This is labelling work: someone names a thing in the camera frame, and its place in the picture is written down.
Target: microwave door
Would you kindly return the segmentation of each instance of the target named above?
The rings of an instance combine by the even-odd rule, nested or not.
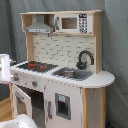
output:
[[[56,15],[56,32],[79,33],[79,15]]]

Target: toy sink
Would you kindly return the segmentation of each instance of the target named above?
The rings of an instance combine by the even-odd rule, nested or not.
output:
[[[90,77],[93,73],[91,71],[79,70],[74,68],[64,67],[52,73],[52,75],[67,79],[82,81]]]

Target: faucet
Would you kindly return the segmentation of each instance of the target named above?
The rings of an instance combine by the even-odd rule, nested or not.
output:
[[[79,54],[79,62],[76,64],[76,67],[78,67],[78,69],[80,69],[80,70],[86,68],[86,63],[87,63],[87,62],[85,62],[85,63],[82,63],[82,62],[81,62],[81,57],[82,57],[82,55],[83,55],[84,53],[89,55],[89,57],[90,57],[90,59],[91,59],[91,65],[94,65],[94,58],[93,58],[92,54],[91,54],[89,51],[84,50],[84,51],[80,52],[80,54]]]

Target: toy range hood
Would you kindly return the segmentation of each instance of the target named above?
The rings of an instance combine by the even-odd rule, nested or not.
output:
[[[44,15],[36,15],[36,23],[27,27],[25,32],[53,33],[53,27],[44,23]]]

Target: kitchen countertop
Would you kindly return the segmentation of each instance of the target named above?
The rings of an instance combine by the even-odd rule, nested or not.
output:
[[[38,72],[33,72],[33,71],[30,71],[30,70],[24,70],[24,69],[20,69],[20,68],[16,67],[16,66],[19,66],[19,65],[24,64],[24,63],[26,63],[26,62],[17,64],[15,66],[12,66],[11,70],[41,76],[41,77],[46,78],[46,79],[51,79],[51,80],[64,82],[64,83],[67,83],[67,84],[70,84],[70,85],[73,85],[73,86],[76,86],[76,87],[82,87],[82,88],[106,87],[106,86],[111,85],[115,80],[114,75],[107,72],[107,71],[100,71],[98,74],[93,74],[93,75],[91,75],[90,77],[88,77],[87,79],[85,79],[83,81],[76,81],[76,80],[62,78],[62,77],[52,75],[53,72],[63,68],[62,66],[56,67],[56,68],[54,68],[54,69],[52,69],[52,70],[50,70],[46,73],[38,73]]]

